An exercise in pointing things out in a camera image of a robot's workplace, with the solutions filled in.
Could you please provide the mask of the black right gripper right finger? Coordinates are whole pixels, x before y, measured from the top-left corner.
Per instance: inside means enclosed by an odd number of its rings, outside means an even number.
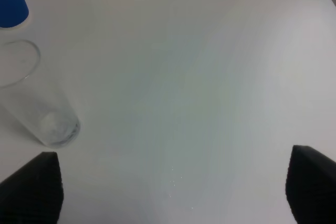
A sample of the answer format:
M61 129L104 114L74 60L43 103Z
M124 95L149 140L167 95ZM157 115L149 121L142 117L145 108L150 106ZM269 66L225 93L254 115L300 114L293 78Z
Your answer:
M335 223L335 161L310 146L292 147L285 186L297 223Z

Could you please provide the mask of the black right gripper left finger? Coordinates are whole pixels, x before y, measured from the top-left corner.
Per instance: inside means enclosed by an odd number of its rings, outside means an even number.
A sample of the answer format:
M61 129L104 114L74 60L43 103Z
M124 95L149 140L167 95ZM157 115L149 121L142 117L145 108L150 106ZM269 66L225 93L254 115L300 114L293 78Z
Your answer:
M1 182L1 223L57 223L64 189L56 152L42 152Z

